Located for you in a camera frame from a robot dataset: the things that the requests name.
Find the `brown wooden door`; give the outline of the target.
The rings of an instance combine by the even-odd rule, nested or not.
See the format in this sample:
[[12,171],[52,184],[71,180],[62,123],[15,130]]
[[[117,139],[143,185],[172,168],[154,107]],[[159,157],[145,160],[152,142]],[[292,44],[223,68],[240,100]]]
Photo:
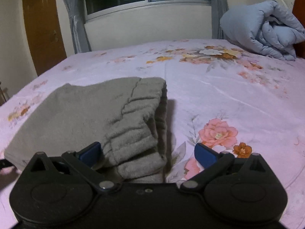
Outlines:
[[22,0],[31,58],[38,75],[67,58],[56,0]]

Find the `pink floral bed sheet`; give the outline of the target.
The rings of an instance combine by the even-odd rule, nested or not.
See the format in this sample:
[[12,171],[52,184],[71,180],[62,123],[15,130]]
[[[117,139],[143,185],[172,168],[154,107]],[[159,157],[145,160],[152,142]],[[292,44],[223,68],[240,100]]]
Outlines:
[[236,157],[261,154],[288,194],[281,222],[304,228],[304,59],[278,60],[225,40],[160,41],[70,56],[1,106],[1,150],[55,89],[120,77],[161,77],[168,88],[168,182],[202,170],[196,143]]

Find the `red wooden headboard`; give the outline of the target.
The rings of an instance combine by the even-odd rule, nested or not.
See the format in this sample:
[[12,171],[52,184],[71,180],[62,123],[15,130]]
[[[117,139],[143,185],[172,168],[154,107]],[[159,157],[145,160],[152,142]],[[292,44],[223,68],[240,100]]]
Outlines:
[[[303,27],[305,27],[305,0],[295,0],[292,10],[293,15],[299,20]],[[296,55],[305,59],[305,42],[294,44]]]

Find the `grey knit pants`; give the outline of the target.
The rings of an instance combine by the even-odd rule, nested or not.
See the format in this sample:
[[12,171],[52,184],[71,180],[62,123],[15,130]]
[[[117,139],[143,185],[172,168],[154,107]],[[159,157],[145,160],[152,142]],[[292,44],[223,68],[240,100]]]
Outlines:
[[162,183],[166,159],[166,82],[126,77],[90,86],[65,84],[20,127],[5,158],[24,170],[36,152],[78,152],[94,142],[110,180]]

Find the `left grey curtain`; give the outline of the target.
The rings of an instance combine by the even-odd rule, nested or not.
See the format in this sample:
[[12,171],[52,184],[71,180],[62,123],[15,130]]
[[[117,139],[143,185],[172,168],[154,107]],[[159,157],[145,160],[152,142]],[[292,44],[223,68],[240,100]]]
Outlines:
[[85,30],[84,0],[63,0],[67,9],[75,54],[91,51]]

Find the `wooden bedside furniture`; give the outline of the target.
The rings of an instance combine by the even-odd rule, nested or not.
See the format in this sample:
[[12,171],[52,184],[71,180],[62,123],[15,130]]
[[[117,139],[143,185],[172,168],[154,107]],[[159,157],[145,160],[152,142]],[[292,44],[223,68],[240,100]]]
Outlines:
[[3,87],[2,82],[0,82],[0,96],[1,96],[1,106],[9,100],[8,88]]

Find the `right grey curtain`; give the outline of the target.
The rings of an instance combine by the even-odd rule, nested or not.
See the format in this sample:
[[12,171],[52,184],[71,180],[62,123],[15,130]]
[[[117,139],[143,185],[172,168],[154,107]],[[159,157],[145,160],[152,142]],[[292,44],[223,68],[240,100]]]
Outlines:
[[213,39],[224,39],[220,19],[228,11],[227,0],[211,0],[211,28]]

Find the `grey curtain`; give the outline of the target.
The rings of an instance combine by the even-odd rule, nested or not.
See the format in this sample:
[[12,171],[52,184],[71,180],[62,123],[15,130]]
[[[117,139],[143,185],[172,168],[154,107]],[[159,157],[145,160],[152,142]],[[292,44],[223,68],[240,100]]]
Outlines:
[[211,0],[211,28],[213,39],[224,39],[220,19],[228,11],[227,0]]
[[67,9],[75,54],[91,51],[85,30],[84,0],[63,0]]

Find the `light blue rolled duvet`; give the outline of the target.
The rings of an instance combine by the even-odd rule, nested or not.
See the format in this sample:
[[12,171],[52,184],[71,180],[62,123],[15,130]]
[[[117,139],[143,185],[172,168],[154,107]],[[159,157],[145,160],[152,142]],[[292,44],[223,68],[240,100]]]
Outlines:
[[287,8],[268,0],[229,9],[220,19],[228,40],[248,51],[294,61],[294,44],[304,42],[304,27]]

